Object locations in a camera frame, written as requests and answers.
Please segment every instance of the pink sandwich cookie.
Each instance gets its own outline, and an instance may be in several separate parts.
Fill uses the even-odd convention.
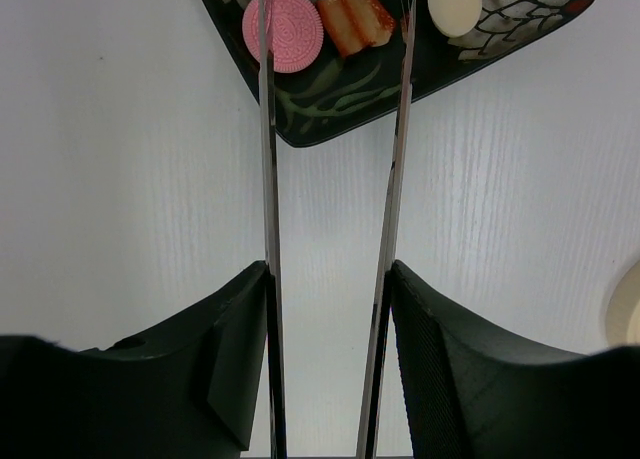
[[[257,61],[260,60],[259,7],[259,0],[252,0],[242,18],[244,42]],[[314,5],[309,0],[272,0],[271,14],[273,70],[298,72],[309,67],[320,54],[324,39],[320,14]]]

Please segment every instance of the cream object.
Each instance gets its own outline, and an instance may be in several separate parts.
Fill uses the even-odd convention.
[[[431,19],[448,37],[464,36],[475,27],[482,12],[482,0],[428,0]]]
[[[616,286],[605,319],[611,346],[640,343],[640,262]]]

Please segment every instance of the plate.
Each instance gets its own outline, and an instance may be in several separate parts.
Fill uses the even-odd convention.
[[[202,0],[249,89],[258,98],[258,63],[242,39],[249,0]],[[483,0],[470,33],[448,39],[433,25],[427,0],[418,0],[412,71],[419,100],[557,30],[594,0]],[[400,24],[401,0],[380,0]],[[276,129],[291,146],[328,141],[394,111],[404,42],[398,26],[388,44],[346,60],[325,33],[318,59],[294,74],[276,74]]]

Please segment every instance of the white table surface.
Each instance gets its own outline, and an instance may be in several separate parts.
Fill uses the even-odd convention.
[[[398,257],[526,337],[605,347],[640,253],[639,63],[637,0],[597,0],[418,102]],[[262,258],[257,111],[200,0],[0,0],[2,333],[108,346]],[[278,150],[292,455],[355,450],[392,132]],[[379,452],[408,455],[388,358]]]

